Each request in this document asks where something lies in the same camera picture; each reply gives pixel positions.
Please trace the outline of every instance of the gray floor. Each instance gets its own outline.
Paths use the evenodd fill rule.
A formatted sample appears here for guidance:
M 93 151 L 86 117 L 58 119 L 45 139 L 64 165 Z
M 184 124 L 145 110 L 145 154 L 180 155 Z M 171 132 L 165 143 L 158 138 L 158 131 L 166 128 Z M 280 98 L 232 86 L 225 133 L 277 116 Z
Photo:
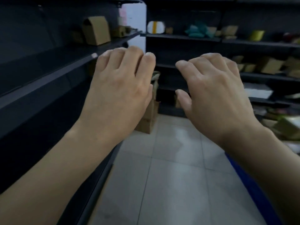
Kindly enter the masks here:
M 265 224 L 224 152 L 188 119 L 160 115 L 134 131 L 91 224 Z

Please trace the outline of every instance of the aisle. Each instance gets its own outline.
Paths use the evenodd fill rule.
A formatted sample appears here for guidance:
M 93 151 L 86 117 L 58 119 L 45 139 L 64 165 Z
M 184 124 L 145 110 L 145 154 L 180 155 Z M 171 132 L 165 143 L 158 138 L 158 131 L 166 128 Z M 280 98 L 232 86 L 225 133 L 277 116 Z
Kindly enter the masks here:
M 265 224 L 224 152 L 188 119 L 160 115 L 115 160 L 89 224 Z

